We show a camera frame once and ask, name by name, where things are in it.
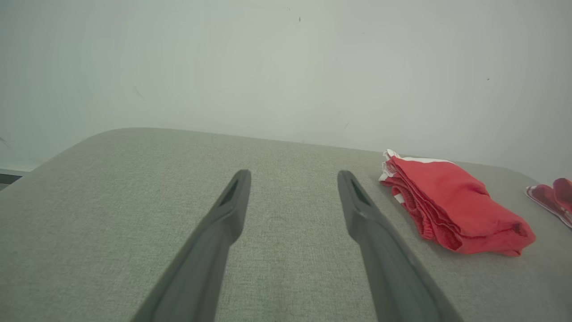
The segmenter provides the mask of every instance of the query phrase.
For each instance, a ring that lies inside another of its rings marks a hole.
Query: red and white fabric
[[[463,254],[520,256],[536,240],[528,223],[494,202],[484,184],[453,162],[384,152],[379,182],[413,218],[419,234]]]
[[[525,194],[572,228],[572,182],[560,178],[554,181],[553,187],[545,184],[530,186],[526,187]]]

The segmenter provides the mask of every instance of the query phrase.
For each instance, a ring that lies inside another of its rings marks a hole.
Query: gray fabric surface
[[[521,215],[536,243],[518,258],[423,241],[388,188],[378,152],[169,129],[93,136],[0,193],[0,320],[125,321],[232,175],[252,172],[218,321],[374,321],[336,174],[352,171],[466,321],[566,321],[572,231],[527,199],[535,181],[459,163]]]

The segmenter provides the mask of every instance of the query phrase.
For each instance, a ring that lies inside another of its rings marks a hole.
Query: white trim
[[[403,199],[403,196],[401,194],[396,194],[394,195],[394,198],[399,201],[399,203],[405,203],[405,199]]]
[[[379,181],[385,181],[387,178],[393,178],[394,173],[387,170],[387,164],[382,163],[382,175],[379,177]]]
[[[406,156],[405,158],[402,158],[399,154],[397,154],[397,152],[395,152],[394,150],[391,149],[387,149],[385,151],[383,151],[383,156],[386,157],[386,160],[391,159],[392,156],[401,159],[401,160],[405,160],[405,161],[417,161],[417,162],[421,162],[421,163],[431,163],[431,162],[449,162],[449,163],[453,163],[449,160],[441,160],[441,159],[431,159],[431,158],[412,158],[410,156]]]

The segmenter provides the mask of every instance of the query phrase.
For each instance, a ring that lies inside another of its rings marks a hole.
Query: white wall
[[[572,178],[571,17],[569,0],[3,0],[0,168],[166,127]]]

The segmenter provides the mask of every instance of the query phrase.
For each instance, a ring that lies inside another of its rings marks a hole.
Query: folded red garment
[[[386,150],[379,182],[390,186],[419,234],[463,254],[520,256],[536,240],[528,223],[494,202],[484,184],[453,162],[401,158]]]

